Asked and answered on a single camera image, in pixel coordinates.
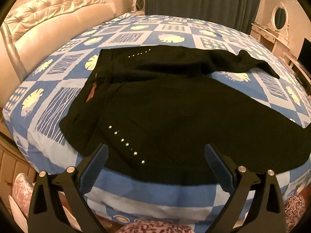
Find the cream tufted headboard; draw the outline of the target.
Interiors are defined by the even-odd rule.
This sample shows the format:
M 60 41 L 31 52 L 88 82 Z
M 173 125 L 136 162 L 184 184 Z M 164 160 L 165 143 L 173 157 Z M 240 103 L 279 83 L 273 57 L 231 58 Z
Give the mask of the cream tufted headboard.
M 46 57 L 123 11 L 123 0 L 31 0 L 11 10 L 1 25 L 1 107 Z

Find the white vanity dresser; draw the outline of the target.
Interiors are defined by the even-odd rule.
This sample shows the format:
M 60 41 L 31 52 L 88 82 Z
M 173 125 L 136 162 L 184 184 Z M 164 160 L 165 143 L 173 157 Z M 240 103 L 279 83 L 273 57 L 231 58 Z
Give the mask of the white vanity dresser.
M 278 58 L 284 58 L 289 51 L 288 40 L 270 28 L 252 23 L 250 35 Z

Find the pink floral slipper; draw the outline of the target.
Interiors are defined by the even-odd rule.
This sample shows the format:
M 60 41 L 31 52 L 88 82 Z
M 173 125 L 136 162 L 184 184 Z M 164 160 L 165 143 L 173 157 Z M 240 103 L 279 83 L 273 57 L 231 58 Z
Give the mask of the pink floral slipper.
M 285 202 L 286 232 L 290 232 L 298 224 L 306 210 L 306 202 L 302 195 L 298 194 Z
M 12 197 L 21 212 L 28 218 L 34 185 L 25 173 L 19 173 L 13 183 Z

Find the blue white patterned bedsheet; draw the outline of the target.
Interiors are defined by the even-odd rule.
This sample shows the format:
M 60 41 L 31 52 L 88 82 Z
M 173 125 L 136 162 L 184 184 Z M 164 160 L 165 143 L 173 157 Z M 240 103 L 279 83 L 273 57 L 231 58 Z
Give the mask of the blue white patterned bedsheet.
M 253 37 L 212 22 L 173 16 L 124 14 L 93 27 L 55 52 L 14 91 L 4 106 L 4 120 L 23 156 L 37 171 L 61 173 L 77 165 L 79 155 L 65 140 L 59 121 L 93 71 L 102 48 L 142 45 L 246 50 L 267 61 L 279 75 L 259 70 L 213 73 L 212 77 L 306 127 L 310 101 L 277 57 Z M 85 199 L 98 215 L 126 224 L 139 219 L 162 219 L 204 232 L 229 198 L 219 185 L 171 186 L 143 183 L 108 169 L 101 171 Z

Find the pink floral slipper left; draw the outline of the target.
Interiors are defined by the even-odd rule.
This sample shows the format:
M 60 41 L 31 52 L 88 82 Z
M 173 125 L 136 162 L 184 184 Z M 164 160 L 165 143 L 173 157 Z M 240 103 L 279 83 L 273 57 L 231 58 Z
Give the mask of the pink floral slipper left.
M 13 183 L 12 197 L 21 212 L 28 218 L 34 185 L 25 173 L 19 173 Z

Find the black television screen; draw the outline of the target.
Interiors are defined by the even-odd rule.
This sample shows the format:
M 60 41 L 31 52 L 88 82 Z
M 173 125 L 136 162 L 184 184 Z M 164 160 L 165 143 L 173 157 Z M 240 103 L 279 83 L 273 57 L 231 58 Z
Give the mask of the black television screen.
M 299 63 L 310 73 L 311 70 L 311 42 L 304 38 L 298 59 Z

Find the dark green curtain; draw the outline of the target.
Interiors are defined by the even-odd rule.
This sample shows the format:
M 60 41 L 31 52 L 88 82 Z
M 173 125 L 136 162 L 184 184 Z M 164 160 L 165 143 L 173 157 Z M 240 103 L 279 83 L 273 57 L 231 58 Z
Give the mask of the dark green curtain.
M 147 15 L 202 19 L 250 33 L 260 0 L 145 0 Z

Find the black studded pants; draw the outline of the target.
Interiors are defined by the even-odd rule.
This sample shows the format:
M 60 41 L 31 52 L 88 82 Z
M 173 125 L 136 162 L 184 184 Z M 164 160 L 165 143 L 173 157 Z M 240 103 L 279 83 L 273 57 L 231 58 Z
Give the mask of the black studded pants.
M 257 173 L 300 167 L 310 156 L 310 128 L 210 77 L 253 68 L 277 77 L 245 50 L 102 49 L 59 127 L 83 156 L 107 145 L 106 167 L 142 182 L 216 183 L 206 145 Z

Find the pink floral slipper right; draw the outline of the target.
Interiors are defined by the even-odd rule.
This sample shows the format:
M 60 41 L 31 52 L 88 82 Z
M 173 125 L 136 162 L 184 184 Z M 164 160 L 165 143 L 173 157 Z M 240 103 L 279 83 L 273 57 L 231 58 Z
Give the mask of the pink floral slipper right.
M 285 202 L 286 232 L 290 232 L 298 224 L 306 210 L 306 202 L 302 195 L 298 194 Z

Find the oval vanity mirror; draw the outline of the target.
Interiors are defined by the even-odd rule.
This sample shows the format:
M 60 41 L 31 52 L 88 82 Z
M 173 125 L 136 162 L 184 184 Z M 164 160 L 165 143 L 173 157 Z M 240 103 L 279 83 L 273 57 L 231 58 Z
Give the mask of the oval vanity mirror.
M 282 2 L 274 7 L 268 27 L 276 33 L 278 37 L 289 38 L 289 15 Z

